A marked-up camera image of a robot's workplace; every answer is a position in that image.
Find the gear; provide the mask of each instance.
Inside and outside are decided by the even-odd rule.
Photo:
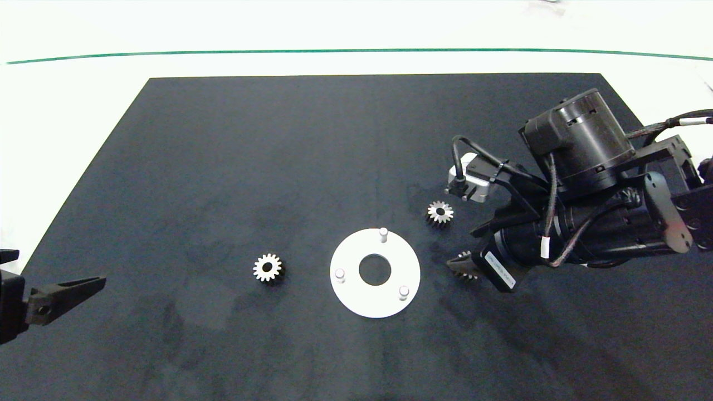
[[[471,252],[469,250],[465,250],[462,253],[458,254],[458,259],[466,259],[466,257],[470,257],[470,256],[471,256]],[[457,278],[463,279],[463,281],[473,281],[473,280],[478,279],[477,275],[473,275],[470,273],[462,273],[462,272],[459,272],[459,271],[456,271],[453,269],[451,269],[451,271],[453,272],[453,275],[455,275]]]
[[[429,205],[426,209],[426,221],[434,227],[442,228],[453,220],[453,208],[440,200]]]
[[[271,253],[258,258],[257,262],[255,262],[255,267],[252,269],[254,270],[252,274],[262,283],[273,284],[276,280],[284,278],[282,261],[277,255]]]

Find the center hole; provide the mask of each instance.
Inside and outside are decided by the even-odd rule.
[[[381,285],[391,277],[391,265],[380,255],[369,255],[361,260],[359,275],[367,284]]]

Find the white disc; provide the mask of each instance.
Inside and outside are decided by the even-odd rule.
[[[391,265],[391,275],[384,284],[368,284],[359,274],[361,260],[370,255],[381,256]],[[406,240],[385,228],[367,228],[339,244],[332,256],[329,279],[334,293],[350,311],[366,318],[385,318],[401,312],[414,299],[421,267]]]

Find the black metal bracket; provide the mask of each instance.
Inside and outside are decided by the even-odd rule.
[[[19,251],[0,250],[0,263],[16,260]],[[23,300],[25,279],[0,270],[0,344],[14,340],[29,325],[48,325],[72,308],[95,295],[106,284],[106,277],[92,277],[32,288]]]

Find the screw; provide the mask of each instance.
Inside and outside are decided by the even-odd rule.
[[[339,281],[340,283],[343,283],[344,282],[344,269],[336,269],[334,271],[334,277],[337,278],[337,281]]]
[[[688,228],[691,230],[698,230],[701,228],[701,220],[698,218],[692,218],[691,221],[688,222]]]
[[[409,296],[409,288],[406,287],[405,285],[402,285],[399,287],[399,299],[400,300],[406,300],[406,298]]]
[[[698,240],[698,247],[708,249],[711,247],[711,240],[709,238],[701,238]]]
[[[691,206],[691,202],[686,198],[681,198],[676,202],[676,206],[678,206],[679,210],[686,210]]]

